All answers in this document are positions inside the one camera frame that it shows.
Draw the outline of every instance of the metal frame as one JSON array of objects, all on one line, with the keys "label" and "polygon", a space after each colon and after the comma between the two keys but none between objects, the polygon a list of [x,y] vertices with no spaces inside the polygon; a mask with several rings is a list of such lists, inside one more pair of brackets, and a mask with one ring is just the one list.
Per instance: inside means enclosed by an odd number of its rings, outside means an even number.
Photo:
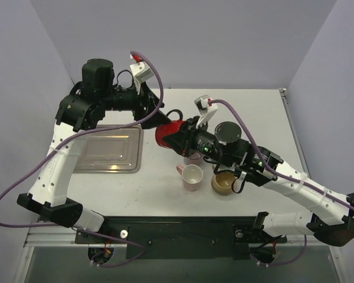
[{"label": "metal frame", "polygon": [[[299,143],[295,128],[293,126],[292,120],[291,120],[291,115],[290,111],[287,105],[287,90],[285,88],[279,89],[280,94],[281,94],[281,99],[283,102],[284,109],[286,111],[287,119],[290,123],[290,128],[294,137],[294,141],[297,147],[297,151],[299,154],[299,158],[301,160],[301,165],[303,167],[303,170],[309,175],[309,170],[304,158],[303,151],[301,149],[301,145]],[[103,247],[103,244],[95,243],[95,244],[75,244],[76,234],[75,231],[69,228],[63,228],[63,227],[40,227],[40,228],[31,228],[28,231],[28,236],[25,241],[24,248],[22,250],[22,254],[20,257],[19,264],[17,266],[17,271],[14,276],[14,281],[15,283],[23,283],[25,282],[27,272],[30,267],[30,262],[31,258],[33,255],[33,251],[35,247],[39,246],[67,246],[67,247],[82,247],[82,246],[87,246],[87,247]],[[313,236],[308,236],[308,245],[309,246],[325,246],[325,244],[319,242],[316,238]],[[289,237],[289,241],[286,243],[286,245],[291,245],[291,246],[302,246],[303,245],[303,237],[302,236],[293,236]],[[107,246],[115,246],[118,248],[125,248],[127,245],[125,244],[110,244]],[[330,253],[333,259],[333,264],[335,266],[337,275],[339,277],[339,281],[341,283],[348,283],[350,282],[349,276],[346,270],[346,264],[345,264],[345,259],[343,258],[342,251],[338,247],[333,247],[330,246]]]}]

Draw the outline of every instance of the white table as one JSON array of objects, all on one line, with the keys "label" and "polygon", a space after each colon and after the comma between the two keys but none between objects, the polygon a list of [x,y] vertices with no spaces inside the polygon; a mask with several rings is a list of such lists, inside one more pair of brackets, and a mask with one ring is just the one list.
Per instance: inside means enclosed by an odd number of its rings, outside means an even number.
[{"label": "white table", "polygon": [[[198,115],[194,100],[202,95],[227,100],[238,111],[256,142],[302,170],[289,121],[278,90],[165,90],[164,113],[173,108],[184,118]],[[127,112],[108,113],[101,124],[132,121]],[[209,131],[222,121],[235,121],[223,105],[209,122]],[[247,183],[240,195],[221,196],[211,188],[212,169],[203,164],[203,186],[196,192],[182,188],[175,167],[183,158],[159,147],[155,130],[145,130],[142,165],[133,174],[76,173],[68,197],[107,216],[253,216],[261,211],[275,213],[305,208],[276,192]]]}]

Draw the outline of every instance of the red mug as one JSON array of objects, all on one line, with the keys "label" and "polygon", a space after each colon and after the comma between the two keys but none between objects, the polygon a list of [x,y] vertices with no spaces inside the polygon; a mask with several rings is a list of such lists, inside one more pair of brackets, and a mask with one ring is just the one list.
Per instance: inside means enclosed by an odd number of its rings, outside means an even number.
[{"label": "red mug", "polygon": [[183,120],[175,120],[169,124],[160,125],[159,127],[157,127],[155,131],[156,143],[162,147],[167,147],[171,149],[172,147],[165,141],[163,141],[163,138],[165,136],[178,132],[184,122],[185,121]]}]

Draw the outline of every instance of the robotic arm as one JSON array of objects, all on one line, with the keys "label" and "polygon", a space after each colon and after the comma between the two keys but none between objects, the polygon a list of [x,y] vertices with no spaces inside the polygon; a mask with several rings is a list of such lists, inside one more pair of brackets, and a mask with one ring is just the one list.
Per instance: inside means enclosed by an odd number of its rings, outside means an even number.
[{"label": "robotic arm", "polygon": [[[137,62],[131,65],[134,83],[127,89],[112,85],[112,62],[93,59],[83,66],[82,81],[60,103],[49,153],[77,132],[94,129],[97,122],[103,119],[105,111],[132,111],[134,119],[140,120],[155,109],[159,99],[145,83],[153,73],[145,62],[135,59]],[[209,97],[195,100],[200,116],[175,123],[158,111],[141,124],[142,128],[157,127],[157,144],[173,149],[181,156],[202,153],[217,164],[214,173],[220,173],[219,167],[225,166],[225,171],[235,174],[242,186],[245,182],[251,182],[281,193],[307,208],[306,213],[260,212],[253,225],[254,231],[263,231],[271,237],[314,235],[333,246],[343,246],[354,238],[354,213],[327,197],[335,196],[354,207],[354,194],[332,192],[310,180],[305,173],[294,170],[272,151],[258,147],[272,169],[301,182],[296,184],[270,173],[252,145],[241,138],[239,125],[222,122],[217,125],[214,134],[207,131],[208,121],[217,111],[216,104],[210,101]],[[104,216],[67,198],[70,177],[86,141],[87,136],[81,136],[60,149],[43,166],[29,193],[19,195],[17,203],[61,226],[101,231],[106,219]],[[304,183],[315,185],[322,190],[322,194]]]}]

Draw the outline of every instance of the black base panel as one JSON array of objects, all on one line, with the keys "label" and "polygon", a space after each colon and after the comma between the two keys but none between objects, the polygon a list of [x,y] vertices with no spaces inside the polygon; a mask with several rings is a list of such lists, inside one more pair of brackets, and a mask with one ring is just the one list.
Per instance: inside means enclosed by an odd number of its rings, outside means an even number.
[{"label": "black base panel", "polygon": [[[142,259],[211,259],[232,257],[249,259],[249,243],[264,243],[272,238],[263,231],[252,230],[255,217],[130,217],[110,216],[101,231],[119,238],[127,230],[127,240],[143,245],[147,252]],[[242,230],[243,237],[235,237]],[[76,234],[75,243],[105,243],[84,232]],[[279,243],[287,242],[286,237]],[[127,246],[126,258],[140,252]]]}]

